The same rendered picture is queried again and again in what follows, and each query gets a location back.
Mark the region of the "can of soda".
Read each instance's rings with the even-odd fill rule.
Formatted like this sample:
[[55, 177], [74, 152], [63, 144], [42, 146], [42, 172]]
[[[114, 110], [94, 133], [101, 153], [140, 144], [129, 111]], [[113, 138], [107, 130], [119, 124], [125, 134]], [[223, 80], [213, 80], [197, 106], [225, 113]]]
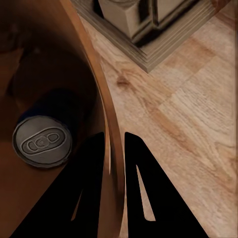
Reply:
[[42, 95], [18, 120], [12, 136], [16, 154], [35, 167], [63, 163], [78, 143], [84, 105], [67, 88]]

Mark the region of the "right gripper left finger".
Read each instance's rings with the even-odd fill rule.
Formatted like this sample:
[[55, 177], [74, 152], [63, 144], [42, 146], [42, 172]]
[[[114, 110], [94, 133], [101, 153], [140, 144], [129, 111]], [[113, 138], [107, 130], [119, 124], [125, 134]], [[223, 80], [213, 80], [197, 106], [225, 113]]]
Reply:
[[10, 238], [97, 238], [104, 154], [103, 132], [87, 138]]

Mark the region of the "trash can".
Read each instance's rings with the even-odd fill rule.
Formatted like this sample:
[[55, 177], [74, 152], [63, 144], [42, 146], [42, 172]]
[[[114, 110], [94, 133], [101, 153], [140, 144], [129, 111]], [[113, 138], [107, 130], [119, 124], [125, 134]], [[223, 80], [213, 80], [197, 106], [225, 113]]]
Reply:
[[[25, 163], [12, 136], [19, 118], [55, 88], [84, 105], [76, 148], [59, 165]], [[103, 132], [97, 238], [119, 238], [125, 165], [117, 114], [102, 66], [70, 0], [0, 0], [0, 238], [10, 238], [82, 144]], [[79, 201], [71, 221], [75, 219]]]

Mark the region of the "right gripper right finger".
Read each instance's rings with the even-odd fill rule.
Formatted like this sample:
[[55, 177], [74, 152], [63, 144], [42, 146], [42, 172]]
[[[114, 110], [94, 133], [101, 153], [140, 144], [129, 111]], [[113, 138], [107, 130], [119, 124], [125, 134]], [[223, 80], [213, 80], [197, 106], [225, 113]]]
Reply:
[[[144, 141], [124, 134], [128, 238], [209, 238]], [[144, 217], [138, 166], [156, 221]]]

